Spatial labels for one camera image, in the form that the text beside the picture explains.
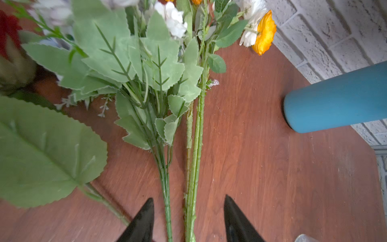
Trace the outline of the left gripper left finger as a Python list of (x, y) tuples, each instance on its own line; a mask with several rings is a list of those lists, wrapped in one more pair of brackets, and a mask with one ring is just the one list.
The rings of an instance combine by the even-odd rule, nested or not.
[(154, 200), (149, 198), (117, 242), (152, 242), (153, 228)]

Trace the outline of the red gerbera flower stem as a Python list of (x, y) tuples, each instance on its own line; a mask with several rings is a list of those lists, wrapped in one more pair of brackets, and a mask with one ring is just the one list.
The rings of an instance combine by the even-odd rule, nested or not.
[(22, 48), (15, 16), (1, 12), (1, 198), (14, 206), (43, 206), (74, 189), (128, 219), (92, 185), (107, 163), (107, 145), (89, 127), (24, 91), (37, 66)]

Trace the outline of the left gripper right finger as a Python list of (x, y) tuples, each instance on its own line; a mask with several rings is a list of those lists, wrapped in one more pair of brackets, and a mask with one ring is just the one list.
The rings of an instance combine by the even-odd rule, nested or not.
[(224, 220), (228, 242), (265, 241), (229, 195), (224, 200)]

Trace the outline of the teal ceramic vase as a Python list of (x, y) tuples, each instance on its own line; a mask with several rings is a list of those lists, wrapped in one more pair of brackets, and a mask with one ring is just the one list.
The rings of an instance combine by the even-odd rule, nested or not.
[(284, 115), (301, 134), (385, 119), (387, 63), (291, 91), (284, 98)]

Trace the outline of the clear ribbed glass vase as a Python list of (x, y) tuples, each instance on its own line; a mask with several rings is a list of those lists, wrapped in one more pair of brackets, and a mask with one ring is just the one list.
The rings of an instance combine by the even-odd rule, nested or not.
[(319, 242), (317, 239), (314, 239), (310, 236), (307, 236), (305, 234), (299, 235), (294, 242)]

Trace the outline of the white pink flower bunch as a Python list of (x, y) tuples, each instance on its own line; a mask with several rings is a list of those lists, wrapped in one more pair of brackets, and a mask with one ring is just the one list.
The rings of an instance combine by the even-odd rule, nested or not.
[(158, 168), (167, 240), (173, 241), (169, 168), (182, 116), (199, 96), (194, 1), (9, 1), (44, 39), (29, 56), (71, 90), (66, 104), (115, 101), (124, 141), (149, 151)]

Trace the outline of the yellow white poppy stem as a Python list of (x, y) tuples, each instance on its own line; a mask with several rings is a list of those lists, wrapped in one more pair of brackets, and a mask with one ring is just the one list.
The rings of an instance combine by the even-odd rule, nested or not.
[(195, 64), (202, 67), (195, 87), (199, 96), (188, 103), (186, 115), (186, 192), (184, 195), (184, 240), (194, 242), (196, 203), (203, 148), (205, 97), (219, 84), (210, 73), (226, 72), (225, 60), (217, 55), (235, 42), (263, 55), (272, 45), (277, 26), (267, 1), (162, 1), (155, 6), (166, 18), (173, 37), (184, 41), (183, 49), (195, 40)]

